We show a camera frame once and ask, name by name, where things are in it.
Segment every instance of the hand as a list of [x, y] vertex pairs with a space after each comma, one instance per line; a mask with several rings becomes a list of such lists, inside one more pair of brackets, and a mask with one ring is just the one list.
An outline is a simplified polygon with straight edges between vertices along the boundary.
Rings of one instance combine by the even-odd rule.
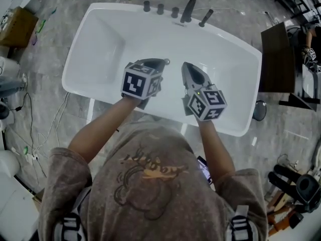
[[123, 96], [122, 99], [128, 103], [134, 104], [135, 107], [137, 107], [141, 103], [140, 99], [133, 97], [133, 96], [129, 96], [129, 95]]
[[308, 48], [303, 48], [302, 51], [301, 51], [302, 59], [304, 60], [305, 57], [306, 57], [308, 54], [309, 54]]

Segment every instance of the person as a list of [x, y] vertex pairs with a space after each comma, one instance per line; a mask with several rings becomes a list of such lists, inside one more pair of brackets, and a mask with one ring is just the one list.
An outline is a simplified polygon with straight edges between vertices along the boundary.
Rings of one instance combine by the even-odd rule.
[[[57, 223], [70, 219], [75, 208], [76, 226], [83, 228], [77, 240], [225, 240], [229, 215], [239, 205], [248, 206], [247, 217], [265, 240], [259, 174], [235, 170], [212, 121], [198, 124], [216, 192], [180, 133], [152, 121], [120, 127], [139, 103], [123, 97], [80, 130], [67, 149], [51, 151], [40, 240], [52, 240]], [[92, 181], [88, 163], [114, 133], [118, 140]]]
[[298, 34], [300, 44], [302, 44], [302, 56], [307, 54], [307, 50], [312, 48], [315, 52], [316, 59], [321, 60], [321, 27], [318, 25], [307, 31], [306, 35], [300, 31]]

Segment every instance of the gray tile floor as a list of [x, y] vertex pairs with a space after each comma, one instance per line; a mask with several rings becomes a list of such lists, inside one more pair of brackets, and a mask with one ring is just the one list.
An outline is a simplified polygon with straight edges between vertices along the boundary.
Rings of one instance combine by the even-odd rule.
[[[46, 24], [38, 35], [35, 46], [29, 45], [25, 50], [18, 51], [14, 58], [20, 61], [22, 73], [28, 76], [28, 92], [32, 99], [33, 128], [32, 137], [34, 149], [43, 143], [48, 134], [51, 122], [59, 106], [64, 101], [66, 91], [61, 84], [62, 72], [69, 48], [73, 41], [77, 28], [87, 8], [94, 2], [117, 2], [119, 0], [40, 0], [42, 8], [37, 13], [40, 20], [46, 19]], [[121, 0], [121, 3], [142, 4], [144, 0]], [[166, 9], [172, 7], [183, 8], [188, 0], [150, 0], [152, 5], [165, 4]], [[236, 37], [246, 41], [255, 48], [261, 50], [260, 33], [271, 27], [267, 16], [260, 14], [269, 11], [279, 21], [288, 19], [287, 12], [274, 0], [197, 0], [196, 8], [237, 8], [244, 11], [242, 15], [235, 10], [217, 10], [209, 19], [209, 23], [219, 27]], [[193, 17], [203, 18], [206, 11], [195, 11]], [[9, 97], [10, 107], [22, 104], [23, 92]], [[267, 189], [266, 176], [277, 157], [287, 153], [291, 160], [299, 160], [303, 167], [309, 165], [313, 148], [321, 133], [321, 113], [310, 110], [278, 106], [277, 101], [282, 97], [278, 94], [259, 94], [259, 98], [268, 104], [267, 115], [262, 122], [252, 120], [250, 129], [246, 135], [240, 138], [220, 135], [234, 159], [237, 169], [254, 167], [262, 176], [262, 183]], [[61, 110], [53, 124], [52, 131], [47, 142], [41, 146], [37, 154], [39, 161], [47, 172], [48, 154], [50, 149], [58, 146], [55, 129], [59, 121], [61, 111], [66, 109], [61, 117], [57, 134], [61, 146], [67, 146], [73, 136], [90, 120], [95, 119], [103, 111], [110, 107], [109, 104], [100, 101], [90, 101], [89, 98], [70, 94], [68, 103], [62, 105]], [[128, 120], [139, 119], [143, 114], [134, 112]], [[6, 131], [8, 148], [15, 148], [20, 154], [25, 146], [31, 150], [30, 137], [30, 103], [26, 100], [26, 106], [19, 112], [15, 112], [16, 122]], [[172, 127], [181, 131], [181, 123], [171, 123], [163, 119], [164, 123], [170, 123]], [[185, 137], [189, 141], [196, 155], [204, 155], [200, 134], [197, 127], [188, 126]], [[90, 169], [95, 175], [102, 165], [116, 134], [106, 144], [97, 158], [90, 164]], [[21, 177], [30, 187], [39, 191], [45, 185], [44, 178], [38, 163], [31, 166], [23, 155], [18, 156]]]

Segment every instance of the black faucet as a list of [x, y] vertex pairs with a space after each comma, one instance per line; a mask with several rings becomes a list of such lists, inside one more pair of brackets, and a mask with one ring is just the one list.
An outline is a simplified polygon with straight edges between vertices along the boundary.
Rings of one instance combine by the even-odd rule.
[[195, 3], [196, 3], [196, 0], [189, 0], [182, 14], [181, 23], [192, 21], [192, 12], [193, 12]]

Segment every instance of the white container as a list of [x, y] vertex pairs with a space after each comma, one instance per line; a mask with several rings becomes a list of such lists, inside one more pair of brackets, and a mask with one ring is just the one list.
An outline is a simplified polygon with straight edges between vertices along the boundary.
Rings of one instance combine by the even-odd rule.
[[20, 7], [28, 10], [32, 14], [35, 14], [40, 9], [40, 2], [39, 0], [23, 0]]
[[130, 4], [91, 4], [69, 50], [62, 75], [64, 89], [114, 104], [119, 101], [129, 62], [169, 58], [162, 91], [149, 100], [143, 112], [197, 126], [194, 115], [186, 116], [182, 104], [185, 87], [181, 68], [187, 61], [205, 71], [224, 94], [227, 107], [215, 120], [216, 130], [244, 135], [256, 104], [261, 52], [210, 24], [200, 28], [200, 21], [192, 18], [182, 26], [181, 15], [173, 19], [172, 11], [164, 10], [160, 17], [156, 11], [150, 8], [147, 14], [143, 6]]
[[0, 56], [0, 76], [17, 77], [20, 64], [12, 59]]
[[12, 178], [18, 173], [19, 168], [19, 162], [11, 151], [0, 151], [0, 172], [6, 173], [9, 178]]
[[12, 111], [10, 111], [7, 118], [0, 119], [0, 131], [4, 131], [8, 125], [13, 123], [15, 123], [15, 116]]

